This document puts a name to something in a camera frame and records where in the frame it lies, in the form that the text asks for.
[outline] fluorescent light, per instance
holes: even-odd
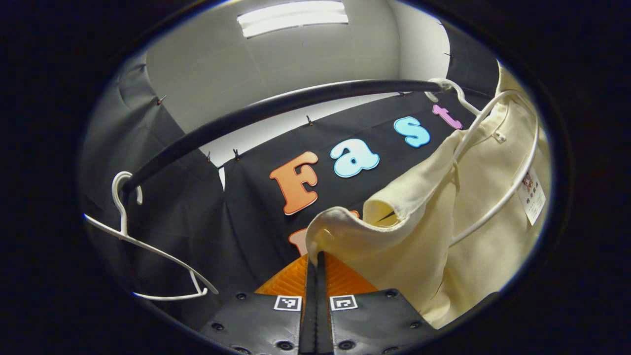
[[[283,28],[323,23],[348,23],[341,1],[299,1],[255,10],[237,17],[244,37]]]

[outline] ceiling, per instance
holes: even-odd
[[[344,80],[399,78],[399,30],[385,0],[343,0],[348,25],[243,37],[237,15],[286,0],[225,3],[157,40],[153,88],[186,132],[253,102]]]

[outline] light blue letter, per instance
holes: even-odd
[[[405,142],[415,148],[430,141],[430,133],[421,127],[421,123],[414,117],[399,118],[394,122],[394,130],[400,135],[407,136]]]
[[[342,155],[344,150],[348,150],[348,153]],[[350,178],[359,174],[362,169],[372,169],[379,164],[379,156],[359,139],[345,140],[333,147],[331,158],[337,159],[333,170],[343,178]]]

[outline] clothes hanger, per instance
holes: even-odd
[[[457,161],[458,157],[460,156],[460,154],[466,147],[467,143],[471,140],[471,137],[473,136],[475,129],[480,125],[482,120],[484,120],[488,116],[488,114],[491,112],[493,107],[495,107],[495,104],[497,104],[500,100],[502,100],[503,98],[507,96],[515,95],[519,98],[520,101],[522,101],[522,103],[526,106],[528,111],[530,111],[530,113],[534,116],[534,122],[536,126],[535,131],[534,131],[533,146],[531,147],[530,152],[528,153],[528,156],[522,163],[521,168],[518,169],[519,173],[516,174],[515,180],[513,180],[511,187],[508,189],[508,191],[506,191],[506,194],[484,216],[482,216],[474,224],[470,225],[467,229],[465,229],[463,232],[461,232],[457,236],[452,237],[451,245],[454,245],[458,243],[459,241],[463,240],[464,238],[466,238],[467,236],[469,236],[475,230],[480,228],[484,223],[486,223],[489,219],[491,219],[491,217],[493,217],[509,201],[509,199],[515,193],[515,191],[517,191],[519,185],[521,184],[521,181],[526,177],[528,170],[530,170],[530,167],[533,164],[534,155],[537,150],[537,143],[539,142],[539,115],[534,109],[532,103],[530,103],[530,101],[528,101],[522,95],[522,93],[517,90],[506,90],[499,93],[491,101],[489,101],[489,103],[484,107],[484,109],[482,109],[482,111],[479,111],[478,109],[473,107],[473,105],[471,105],[469,102],[465,100],[464,92],[462,88],[460,88],[460,86],[454,83],[453,81],[448,80],[448,79],[443,79],[443,78],[433,78],[433,79],[429,79],[428,81],[438,83],[441,87],[444,87],[446,90],[449,87],[456,89],[458,101],[460,101],[460,103],[468,111],[476,115],[476,119],[473,121],[473,123],[467,130],[467,133],[464,135],[463,139],[460,141],[460,143],[456,147],[456,150],[454,151],[454,161]],[[427,95],[427,97],[431,101],[438,102],[438,98],[433,93],[425,92],[425,95]]]
[[[197,297],[201,297],[201,296],[205,296],[208,293],[208,289],[210,289],[210,291],[214,294],[219,294],[219,291],[217,291],[217,289],[210,283],[208,282],[208,280],[206,280],[199,272],[195,271],[192,267],[188,266],[186,263],[180,261],[179,259],[163,252],[162,250],[156,249],[148,244],[145,244],[137,239],[132,238],[128,233],[127,233],[127,212],[125,211],[125,207],[123,207],[122,203],[121,203],[121,199],[118,196],[118,191],[119,191],[119,185],[121,183],[121,181],[123,179],[129,179],[131,177],[131,173],[127,172],[127,171],[121,171],[118,174],[116,174],[116,176],[114,177],[114,180],[112,181],[112,199],[114,201],[114,205],[116,205],[116,208],[118,208],[119,212],[121,213],[121,229],[119,231],[110,228],[108,226],[106,226],[105,224],[102,224],[101,222],[95,220],[94,218],[90,217],[87,214],[83,214],[83,216],[85,216],[85,219],[88,221],[88,223],[90,223],[91,225],[99,228],[100,230],[102,230],[103,232],[106,232],[108,234],[111,234],[121,240],[127,241],[131,244],[137,245],[141,248],[144,248],[148,251],[151,251],[153,253],[156,253],[160,256],[164,256],[165,258],[172,260],[175,263],[178,263],[179,265],[181,265],[182,267],[186,268],[189,271],[189,274],[191,275],[191,280],[193,281],[193,284],[195,285],[195,289],[197,289],[196,294],[189,294],[189,295],[185,295],[185,296],[173,296],[173,297],[158,297],[158,296],[147,296],[145,294],[139,294],[136,292],[132,292],[133,294],[135,294],[138,297],[142,297],[142,298],[146,298],[146,299],[150,299],[152,301],[180,301],[182,299],[191,299],[191,298],[197,298]],[[143,203],[143,192],[140,189],[140,186],[136,187],[136,194],[137,194],[137,198],[136,198],[136,202],[138,203],[138,205],[142,205]],[[199,279],[204,283],[204,285],[208,286],[208,288],[204,287],[203,290],[201,290],[199,288],[197,279],[195,278],[199,277]]]

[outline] tag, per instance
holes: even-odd
[[[517,188],[517,195],[524,206],[530,224],[534,225],[546,203],[546,196],[543,194],[541,183],[534,168],[531,167],[526,173],[526,177]]]

